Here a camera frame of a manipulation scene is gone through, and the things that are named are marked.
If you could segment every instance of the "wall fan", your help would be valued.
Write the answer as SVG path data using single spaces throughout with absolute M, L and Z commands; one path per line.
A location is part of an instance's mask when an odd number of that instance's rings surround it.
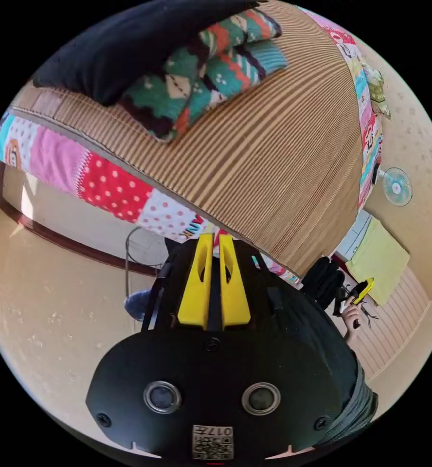
M 391 167 L 381 170 L 376 167 L 375 178 L 381 178 L 385 196 L 395 206 L 406 206 L 412 199 L 412 185 L 409 176 L 404 170 Z

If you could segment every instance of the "person's hand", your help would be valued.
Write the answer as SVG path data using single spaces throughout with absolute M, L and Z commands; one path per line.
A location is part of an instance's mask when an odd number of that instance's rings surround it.
M 354 321 L 358 320 L 360 322 L 360 308 L 358 305 L 351 305 L 351 302 L 354 300 L 354 297 L 347 299 L 345 303 L 345 310 L 341 313 L 341 318 L 344 321 L 344 324 L 347 327 L 347 334 L 345 335 L 346 341 L 349 343 L 353 340 L 358 329 L 354 329 Z

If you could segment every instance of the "colorful quilt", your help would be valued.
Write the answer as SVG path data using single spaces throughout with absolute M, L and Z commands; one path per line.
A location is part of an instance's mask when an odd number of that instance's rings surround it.
M 79 143 L 9 112 L 0 121 L 0 161 L 179 243 L 214 233 L 214 256 L 219 256 L 224 230 Z M 290 271 L 262 256 L 271 272 L 297 281 Z
M 359 104 L 363 148 L 363 165 L 359 193 L 360 211 L 373 188 L 372 175 L 375 164 L 381 163 L 381 145 L 383 141 L 381 117 L 373 113 L 370 89 L 362 66 L 363 57 L 354 38 L 336 23 L 305 8 L 300 9 L 309 15 L 335 41 L 354 80 L 357 102 Z
M 139 78 L 120 104 L 161 141 L 182 134 L 201 115 L 287 65 L 271 38 L 280 25 L 253 9 L 202 31 L 173 52 L 162 70 Z

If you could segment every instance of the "yellow cloth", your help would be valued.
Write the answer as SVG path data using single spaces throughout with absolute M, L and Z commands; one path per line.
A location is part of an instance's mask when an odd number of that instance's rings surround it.
M 374 278 L 368 294 L 378 305 L 383 305 L 396 288 L 408 261 L 409 253 L 373 217 L 359 248 L 346 266 L 357 282 Z

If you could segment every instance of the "yellow bracket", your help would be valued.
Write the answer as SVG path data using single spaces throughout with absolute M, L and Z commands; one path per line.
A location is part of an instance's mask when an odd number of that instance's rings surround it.
M 214 234 L 200 235 L 195 256 L 180 303 L 177 318 L 180 324 L 206 329 L 211 291 Z
M 219 265 L 223 327 L 248 324 L 249 304 L 235 255 L 234 241 L 230 235 L 219 236 Z M 226 279 L 226 268 L 231 276 L 229 281 Z
M 359 294 L 359 296 L 352 302 L 353 305 L 358 305 L 364 299 L 367 293 L 370 292 L 370 289 L 373 287 L 373 283 L 374 283 L 373 277 L 371 277 L 370 279 L 367 279 L 366 282 L 367 282 L 367 286 Z

